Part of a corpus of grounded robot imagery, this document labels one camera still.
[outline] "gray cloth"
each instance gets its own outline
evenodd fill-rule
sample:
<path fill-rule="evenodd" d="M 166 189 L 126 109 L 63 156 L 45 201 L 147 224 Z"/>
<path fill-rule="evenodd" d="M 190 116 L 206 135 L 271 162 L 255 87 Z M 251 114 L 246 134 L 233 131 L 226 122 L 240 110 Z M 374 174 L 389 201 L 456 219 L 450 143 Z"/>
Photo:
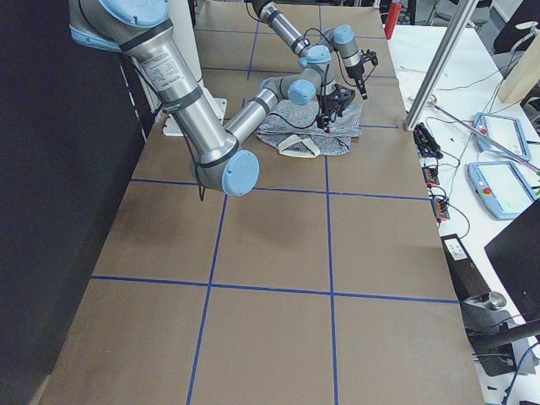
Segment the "gray cloth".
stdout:
<path fill-rule="evenodd" d="M 308 105 L 298 106 L 288 100 L 279 103 L 276 113 L 297 127 L 305 127 L 313 122 L 319 105 L 311 102 Z M 307 129 L 296 129 L 278 116 L 268 116 L 257 130 L 257 137 L 264 143 L 277 148 L 278 145 L 290 137 L 298 135 L 302 139 L 311 138 L 321 150 L 321 154 L 340 155 L 350 150 L 351 138 L 358 138 L 362 134 L 360 127 L 360 115 L 362 105 L 350 105 L 343 112 L 343 117 L 330 124 L 330 133 L 325 133 L 317 128 L 316 123 Z M 309 154 L 310 150 L 303 144 L 297 143 L 287 150 Z"/>

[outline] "blue joint cap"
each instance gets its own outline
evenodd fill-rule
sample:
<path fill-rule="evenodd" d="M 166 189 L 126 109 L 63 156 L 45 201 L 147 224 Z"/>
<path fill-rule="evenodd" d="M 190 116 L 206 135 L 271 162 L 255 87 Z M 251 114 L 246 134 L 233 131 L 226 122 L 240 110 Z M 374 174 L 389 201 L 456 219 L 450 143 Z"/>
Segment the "blue joint cap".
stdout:
<path fill-rule="evenodd" d="M 306 105 L 315 97 L 315 86 L 309 80 L 301 78 L 289 86 L 287 96 L 296 105 Z"/>
<path fill-rule="evenodd" d="M 71 30 L 71 37 L 79 45 L 100 49 L 102 51 L 121 52 L 120 47 L 115 42 L 104 40 L 97 35 L 77 30 L 71 25 L 69 25 L 69 29 Z"/>
<path fill-rule="evenodd" d="M 240 150 L 229 159 L 221 186 L 225 194 L 243 196 L 250 192 L 259 178 L 259 160 L 249 150 Z"/>
<path fill-rule="evenodd" d="M 137 28 L 152 28 L 162 23 L 169 12 L 168 0 L 99 0 L 115 19 Z"/>
<path fill-rule="evenodd" d="M 334 42 L 338 45 L 348 44 L 354 39 L 354 31 L 349 24 L 340 25 L 334 30 Z"/>
<path fill-rule="evenodd" d="M 330 51 L 324 45 L 315 45 L 307 52 L 306 61 L 309 64 L 328 63 L 331 60 Z"/>

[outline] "white table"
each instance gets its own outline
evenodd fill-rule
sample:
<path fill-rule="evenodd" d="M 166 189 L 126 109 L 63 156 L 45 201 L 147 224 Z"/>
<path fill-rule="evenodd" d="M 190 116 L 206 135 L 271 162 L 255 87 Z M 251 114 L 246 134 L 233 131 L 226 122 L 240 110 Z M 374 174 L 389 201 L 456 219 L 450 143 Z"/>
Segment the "white table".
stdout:
<path fill-rule="evenodd" d="M 411 100 L 418 92 L 419 86 L 424 79 L 425 72 L 431 63 L 433 55 L 440 44 L 443 34 L 443 27 L 406 26 L 398 25 L 394 31 L 392 39 L 389 41 L 391 57 L 400 80 L 400 90 L 406 107 L 410 107 Z M 491 57 L 483 46 L 477 33 L 473 29 L 466 29 L 448 62 L 443 75 L 437 84 L 435 95 L 437 103 L 445 110 L 462 120 L 472 120 L 477 112 L 484 111 L 488 101 L 492 97 L 494 90 L 502 80 L 500 73 L 496 73 L 481 83 L 474 84 L 467 89 L 456 89 L 452 91 L 442 91 L 441 89 L 453 89 L 457 86 L 466 86 L 476 80 L 486 78 L 491 73 L 497 71 Z M 492 112 L 496 112 L 507 104 L 502 104 L 497 98 L 494 102 Z M 528 140 L 538 140 L 538 135 L 527 120 L 527 117 L 519 104 L 513 105 L 501 115 L 519 118 Z M 425 109 L 421 116 L 421 121 L 426 123 L 427 117 L 436 117 L 446 121 L 451 121 L 440 112 Z M 441 149 L 457 157 L 460 156 L 470 132 L 459 124 L 448 124 L 435 119 L 428 119 L 429 127 L 435 136 Z M 530 145 L 532 152 L 532 163 L 540 165 L 540 147 Z M 508 299 L 504 287 L 494 272 L 484 247 L 507 225 L 510 221 L 493 220 L 483 207 L 474 190 L 468 183 L 466 164 L 476 161 L 496 161 L 498 158 L 494 154 L 480 153 L 474 139 L 471 139 L 462 156 L 462 163 L 457 170 L 454 180 L 453 192 L 451 194 L 451 204 L 461 209 L 471 222 L 471 229 L 468 235 L 462 239 L 472 259 L 476 263 L 480 273 L 483 275 L 488 286 L 493 291 L 503 293 L 509 304 L 506 309 L 511 315 L 516 315 L 519 311 L 511 300 Z M 428 165 L 433 164 L 434 159 L 428 159 Z M 456 161 L 445 155 L 440 160 L 440 164 L 455 165 Z M 529 169 L 519 166 L 521 173 L 531 186 L 540 185 L 539 178 Z M 440 183 L 447 192 L 451 189 L 451 178 L 455 172 L 449 166 L 440 167 Z M 465 219 L 450 208 L 451 220 L 445 221 L 440 226 L 440 235 L 456 233 L 463 235 L 467 229 Z M 521 317 L 515 318 L 517 323 L 522 323 Z M 536 355 L 540 355 L 540 350 L 535 349 Z M 483 372 L 480 364 L 477 365 L 478 378 L 482 386 L 484 399 L 487 403 L 500 403 L 504 396 L 504 389 L 510 384 L 512 375 L 500 375 L 498 377 L 488 377 Z M 497 390 L 488 390 L 487 386 L 496 387 Z M 518 404 L 520 400 L 540 402 L 540 367 L 537 367 L 535 375 L 520 375 L 510 396 L 509 404 Z"/>

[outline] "white plastic base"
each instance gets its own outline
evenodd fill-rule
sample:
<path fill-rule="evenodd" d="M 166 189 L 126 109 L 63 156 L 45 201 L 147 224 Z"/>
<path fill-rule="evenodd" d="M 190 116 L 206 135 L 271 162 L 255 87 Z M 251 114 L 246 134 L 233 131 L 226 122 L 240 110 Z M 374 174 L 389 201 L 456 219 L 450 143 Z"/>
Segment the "white plastic base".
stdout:
<path fill-rule="evenodd" d="M 225 117 L 225 110 L 227 109 L 227 99 L 215 99 L 206 88 L 202 88 L 204 95 L 212 106 L 213 112 L 219 119 L 219 122 L 223 125 L 223 119 Z M 176 124 L 175 119 L 172 116 L 167 118 L 165 126 L 163 127 L 163 133 L 168 137 L 182 137 L 184 134 Z"/>

